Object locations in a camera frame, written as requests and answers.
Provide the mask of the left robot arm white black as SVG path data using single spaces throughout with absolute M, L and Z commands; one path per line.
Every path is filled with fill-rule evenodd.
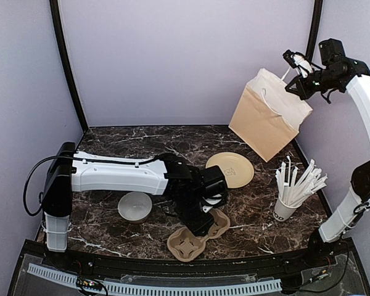
M 213 225 L 212 210 L 228 201 L 228 185 L 219 166 L 199 169 L 171 153 L 150 159 L 106 157 L 79 151 L 75 143 L 65 142 L 56 155 L 35 164 L 27 180 L 46 162 L 50 166 L 39 195 L 39 209 L 36 212 L 26 209 L 26 213 L 29 216 L 43 213 L 50 258 L 62 269 L 75 263 L 74 254 L 67 250 L 75 192 L 142 192 L 166 197 L 195 236 L 207 234 Z

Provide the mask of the brown paper bag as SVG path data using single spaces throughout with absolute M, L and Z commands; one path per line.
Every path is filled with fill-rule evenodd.
M 266 162 L 298 135 L 300 125 L 313 111 L 285 87 L 280 77 L 260 69 L 245 85 L 229 123 L 229 128 Z

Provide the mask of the brown cardboard cup carrier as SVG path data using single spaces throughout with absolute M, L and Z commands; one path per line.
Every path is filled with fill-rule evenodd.
M 205 236 L 195 236 L 186 227 L 179 228 L 167 239 L 166 245 L 172 255 L 181 262 L 190 262 L 206 248 L 208 240 L 221 237 L 230 227 L 229 217 L 221 210 L 210 211 L 214 222 Z

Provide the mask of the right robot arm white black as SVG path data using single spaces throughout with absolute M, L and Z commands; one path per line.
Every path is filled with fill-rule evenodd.
M 315 93 L 330 101 L 334 91 L 348 93 L 360 112 L 370 142 L 370 69 L 365 62 L 346 56 L 343 44 L 327 39 L 318 44 L 321 66 L 317 66 L 300 52 L 286 50 L 284 60 L 299 71 L 285 87 L 288 93 L 307 100 Z M 319 265 L 326 257 L 327 244 L 339 240 L 353 228 L 363 213 L 370 209 L 370 161 L 355 168 L 350 188 L 333 214 L 311 234 L 302 262 L 309 268 Z

